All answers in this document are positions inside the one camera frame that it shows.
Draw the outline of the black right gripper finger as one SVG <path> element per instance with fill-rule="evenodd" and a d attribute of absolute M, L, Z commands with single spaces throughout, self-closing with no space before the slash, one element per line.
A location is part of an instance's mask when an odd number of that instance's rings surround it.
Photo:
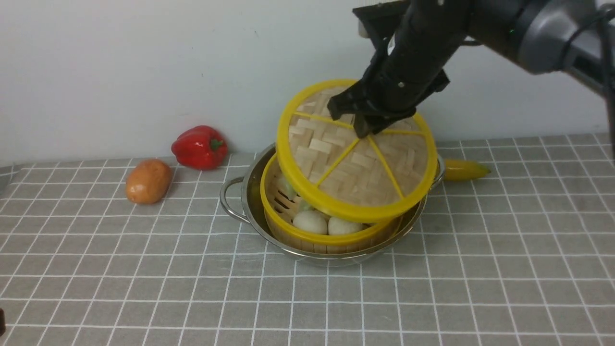
<path fill-rule="evenodd" d="M 355 121 L 369 124 L 369 116 L 373 111 L 373 104 L 368 96 L 368 86 L 364 81 L 357 81 L 336 96 L 332 96 L 327 103 L 332 120 L 338 121 L 345 114 L 353 114 Z"/>
<path fill-rule="evenodd" d="M 375 107 L 355 107 L 354 131 L 358 138 L 376 135 L 398 121 L 413 117 L 416 112 L 416 107 L 402 111 L 390 111 Z"/>

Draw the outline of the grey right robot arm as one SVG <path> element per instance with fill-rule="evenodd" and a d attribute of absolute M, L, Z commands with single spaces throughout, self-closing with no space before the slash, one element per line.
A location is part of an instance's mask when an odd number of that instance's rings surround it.
<path fill-rule="evenodd" d="M 461 46 L 486 46 L 526 72 L 564 72 L 605 100 L 614 136 L 614 5 L 593 0 L 399 0 L 353 9 L 375 53 L 327 109 L 359 138 L 411 118 L 449 84 Z"/>

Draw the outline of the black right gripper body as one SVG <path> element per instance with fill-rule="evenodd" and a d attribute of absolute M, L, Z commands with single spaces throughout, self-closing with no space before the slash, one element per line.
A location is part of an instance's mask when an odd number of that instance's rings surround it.
<path fill-rule="evenodd" d="M 396 0 L 356 7 L 375 46 L 353 86 L 353 112 L 368 118 L 411 117 L 442 90 L 443 67 L 467 37 L 470 0 Z"/>

